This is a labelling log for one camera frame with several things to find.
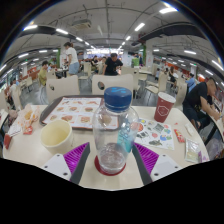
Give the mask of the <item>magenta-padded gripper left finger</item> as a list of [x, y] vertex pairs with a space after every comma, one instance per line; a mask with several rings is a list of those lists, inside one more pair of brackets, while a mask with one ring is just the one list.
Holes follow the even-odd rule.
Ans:
[[81, 180], [86, 160], [90, 153], [90, 143], [84, 143], [65, 154], [55, 154], [42, 169], [72, 183]]

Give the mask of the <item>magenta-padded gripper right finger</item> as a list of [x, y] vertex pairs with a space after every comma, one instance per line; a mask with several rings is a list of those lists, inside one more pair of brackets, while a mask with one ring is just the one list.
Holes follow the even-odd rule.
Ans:
[[143, 185], [150, 184], [182, 169], [171, 157], [159, 155], [135, 143], [132, 149]]

